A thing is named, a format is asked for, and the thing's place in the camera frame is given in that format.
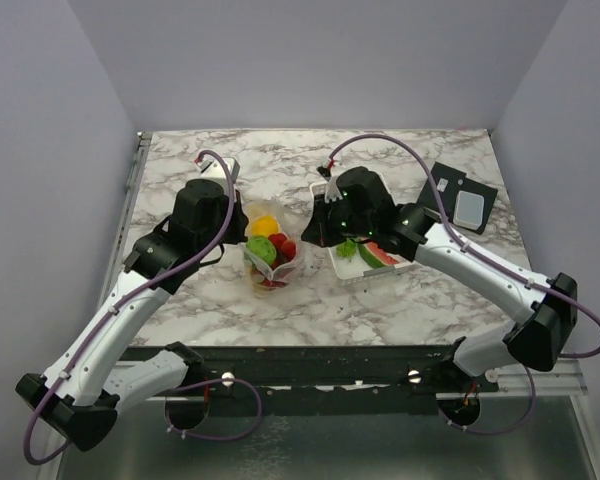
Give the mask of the clear dotted zip bag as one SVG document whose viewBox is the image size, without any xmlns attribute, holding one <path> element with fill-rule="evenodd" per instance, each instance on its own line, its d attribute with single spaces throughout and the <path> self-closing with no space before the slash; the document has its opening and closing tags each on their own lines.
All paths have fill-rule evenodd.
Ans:
<svg viewBox="0 0 600 480">
<path fill-rule="evenodd" d="M 266 296 L 290 287 L 304 262 L 302 218 L 275 200 L 249 201 L 243 211 L 243 260 L 253 292 Z"/>
</svg>

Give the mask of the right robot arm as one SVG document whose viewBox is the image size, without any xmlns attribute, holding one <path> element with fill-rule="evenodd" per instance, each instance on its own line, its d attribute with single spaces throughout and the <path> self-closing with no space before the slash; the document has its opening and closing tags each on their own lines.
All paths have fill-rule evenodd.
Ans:
<svg viewBox="0 0 600 480">
<path fill-rule="evenodd" d="M 381 175 L 356 167 L 311 185 L 313 209 L 301 238 L 333 249 L 347 239 L 450 276 L 496 305 L 506 325 L 456 340 L 439 367 L 441 383 L 461 391 L 490 369 L 519 363 L 553 369 L 577 322 L 577 283 L 534 273 L 447 229 L 417 204 L 395 202 Z"/>
</svg>

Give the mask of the red lychee bunch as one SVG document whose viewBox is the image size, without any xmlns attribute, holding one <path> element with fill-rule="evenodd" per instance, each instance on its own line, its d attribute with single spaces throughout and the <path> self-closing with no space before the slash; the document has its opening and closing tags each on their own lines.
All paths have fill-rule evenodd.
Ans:
<svg viewBox="0 0 600 480">
<path fill-rule="evenodd" d="M 297 245 L 284 233 L 271 235 L 268 238 L 277 249 L 277 259 L 269 266 L 246 248 L 250 254 L 250 278 L 255 285 L 264 290 L 284 288 L 292 280 Z"/>
</svg>

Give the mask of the green grapes bunch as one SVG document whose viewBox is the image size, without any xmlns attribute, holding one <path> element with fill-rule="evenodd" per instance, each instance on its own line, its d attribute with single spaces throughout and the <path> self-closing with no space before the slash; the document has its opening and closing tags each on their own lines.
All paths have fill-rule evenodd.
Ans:
<svg viewBox="0 0 600 480">
<path fill-rule="evenodd" d="M 336 256 L 343 261 L 351 262 L 358 254 L 358 242 L 348 238 L 335 247 Z"/>
</svg>

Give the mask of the white perforated plastic basket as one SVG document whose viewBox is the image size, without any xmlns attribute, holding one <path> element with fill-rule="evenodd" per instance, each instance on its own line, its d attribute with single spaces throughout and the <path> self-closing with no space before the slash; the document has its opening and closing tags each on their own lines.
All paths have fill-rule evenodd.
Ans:
<svg viewBox="0 0 600 480">
<path fill-rule="evenodd" d="M 314 192 L 323 192 L 326 184 L 327 184 L 326 180 L 311 184 L 310 185 L 311 195 Z M 379 233 L 380 233 L 380 225 L 379 225 L 379 230 L 374 234 L 373 237 L 351 238 L 351 239 L 356 240 L 358 242 L 358 244 L 366 243 L 369 241 L 372 241 L 377 244 L 377 237 L 378 237 Z M 349 283 L 362 281 L 364 279 L 368 279 L 368 278 L 376 276 L 376 275 L 397 274 L 401 271 L 406 270 L 406 268 L 409 266 L 408 260 L 402 257 L 405 260 L 404 263 L 401 263 L 401 264 L 398 264 L 395 266 L 386 266 L 383 268 L 372 269 L 361 259 L 359 253 L 353 258 L 353 260 L 351 262 L 340 260 L 336 256 L 335 247 L 330 247 L 330 248 L 325 248 L 325 249 L 328 252 L 328 257 L 331 261 L 331 265 L 333 267 L 336 277 L 343 284 L 349 284 Z"/>
</svg>

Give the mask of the yellow bell pepper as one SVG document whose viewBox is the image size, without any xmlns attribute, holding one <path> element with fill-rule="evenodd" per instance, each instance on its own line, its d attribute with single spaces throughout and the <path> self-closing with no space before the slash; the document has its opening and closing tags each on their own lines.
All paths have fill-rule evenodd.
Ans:
<svg viewBox="0 0 600 480">
<path fill-rule="evenodd" d="M 263 236 L 268 238 L 269 236 L 278 234 L 279 232 L 279 223 L 272 215 L 263 215 L 257 218 L 251 225 L 251 234 L 253 236 Z"/>
</svg>

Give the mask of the green round guava fruit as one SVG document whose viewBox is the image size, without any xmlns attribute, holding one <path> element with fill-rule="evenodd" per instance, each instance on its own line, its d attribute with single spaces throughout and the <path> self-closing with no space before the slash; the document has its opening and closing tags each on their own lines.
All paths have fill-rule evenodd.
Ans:
<svg viewBox="0 0 600 480">
<path fill-rule="evenodd" d="M 263 236 L 251 236 L 247 240 L 246 248 L 269 266 L 277 259 L 277 249 L 269 238 Z"/>
</svg>

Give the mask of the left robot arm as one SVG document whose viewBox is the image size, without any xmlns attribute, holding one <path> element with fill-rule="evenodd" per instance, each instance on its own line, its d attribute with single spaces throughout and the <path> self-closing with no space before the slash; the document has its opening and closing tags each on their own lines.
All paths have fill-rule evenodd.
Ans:
<svg viewBox="0 0 600 480">
<path fill-rule="evenodd" d="M 233 181 L 188 181 L 172 213 L 135 242 L 107 300 L 74 343 L 43 373 L 18 381 L 16 391 L 35 418 L 86 452 L 129 408 L 170 390 L 194 392 L 207 371 L 202 357 L 180 342 L 124 374 L 113 369 L 146 321 L 211 265 L 208 253 L 245 241 L 246 225 Z"/>
</svg>

